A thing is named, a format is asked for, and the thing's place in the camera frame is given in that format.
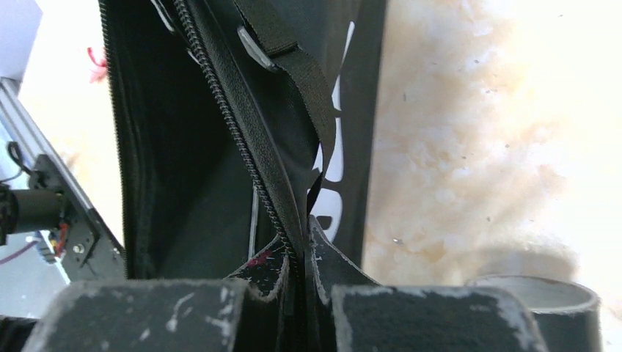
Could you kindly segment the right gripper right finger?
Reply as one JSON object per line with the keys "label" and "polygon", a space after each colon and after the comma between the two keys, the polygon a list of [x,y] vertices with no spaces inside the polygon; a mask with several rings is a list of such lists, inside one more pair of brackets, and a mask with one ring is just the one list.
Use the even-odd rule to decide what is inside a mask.
{"label": "right gripper right finger", "polygon": [[318,321],[311,351],[546,351],[535,320],[493,287],[383,286],[310,217],[308,263]]}

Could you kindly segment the black racket bag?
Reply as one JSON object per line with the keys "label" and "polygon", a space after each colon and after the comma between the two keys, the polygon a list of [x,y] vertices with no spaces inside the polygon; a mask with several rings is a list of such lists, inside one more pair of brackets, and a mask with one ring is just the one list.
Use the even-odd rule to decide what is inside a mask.
{"label": "black racket bag", "polygon": [[385,1],[102,1],[132,279],[362,261]]}

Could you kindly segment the black shuttlecock tube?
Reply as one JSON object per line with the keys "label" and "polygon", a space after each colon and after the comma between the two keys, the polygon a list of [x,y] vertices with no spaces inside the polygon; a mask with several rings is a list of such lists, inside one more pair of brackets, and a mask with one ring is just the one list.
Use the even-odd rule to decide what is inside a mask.
{"label": "black shuttlecock tube", "polygon": [[523,275],[481,276],[466,284],[498,287],[517,297],[531,311],[550,351],[602,350],[601,300],[585,286]]}

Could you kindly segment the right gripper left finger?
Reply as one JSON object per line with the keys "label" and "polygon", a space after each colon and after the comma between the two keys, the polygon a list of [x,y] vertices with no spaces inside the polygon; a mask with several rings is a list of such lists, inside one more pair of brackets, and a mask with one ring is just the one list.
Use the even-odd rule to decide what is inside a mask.
{"label": "right gripper left finger", "polygon": [[64,289],[25,351],[283,351],[289,260],[272,241],[217,280],[104,280]]}

